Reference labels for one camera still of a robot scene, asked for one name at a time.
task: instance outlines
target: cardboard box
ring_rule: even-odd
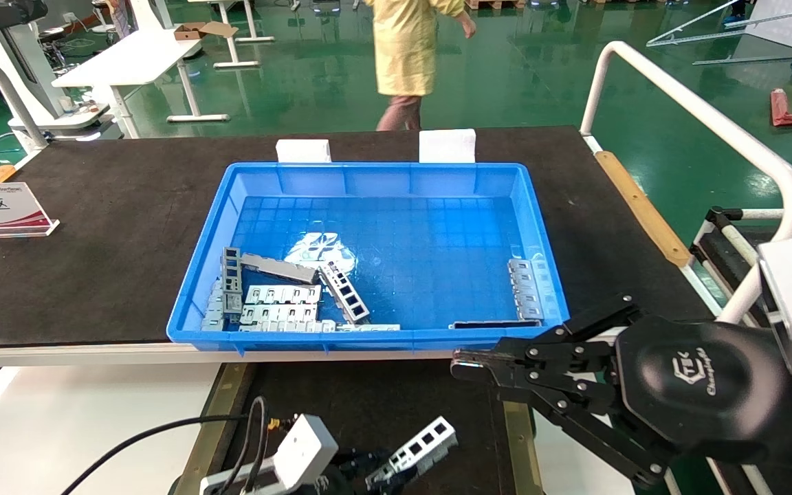
[[[223,38],[232,37],[237,28],[221,22],[185,22],[173,31],[177,40],[200,40],[207,34],[214,34]]]

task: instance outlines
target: gripper logo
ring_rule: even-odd
[[[672,358],[674,376],[690,385],[707,378],[705,391],[713,397],[717,395],[717,383],[714,379],[714,366],[711,364],[711,357],[701,347],[695,348],[695,352],[697,357],[692,358],[689,352],[678,351],[676,354],[678,357]]]
[[[693,385],[695,382],[705,378],[705,372],[702,368],[701,360],[696,358],[693,360],[689,357],[689,352],[677,353],[678,357],[674,357],[672,363],[674,365],[674,376],[680,380]]]

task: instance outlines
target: red object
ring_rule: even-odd
[[[792,125],[792,113],[788,109],[787,94],[781,88],[772,91],[772,125],[776,127]]]

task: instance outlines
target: blue plastic tray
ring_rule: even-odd
[[[222,248],[286,259],[314,232],[337,235],[349,278],[373,323],[399,331],[201,331]],[[202,351],[452,350],[490,348],[540,328],[449,329],[466,320],[515,320],[509,258],[534,260],[544,329],[568,318],[534,188],[524,166],[480,163],[236,163],[204,223],[167,324],[173,342]],[[244,285],[283,284],[244,270]],[[344,322],[324,293],[320,319]]]

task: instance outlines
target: pink pants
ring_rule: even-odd
[[[402,129],[421,128],[421,97],[393,96],[390,106],[384,110],[378,131],[402,131]]]

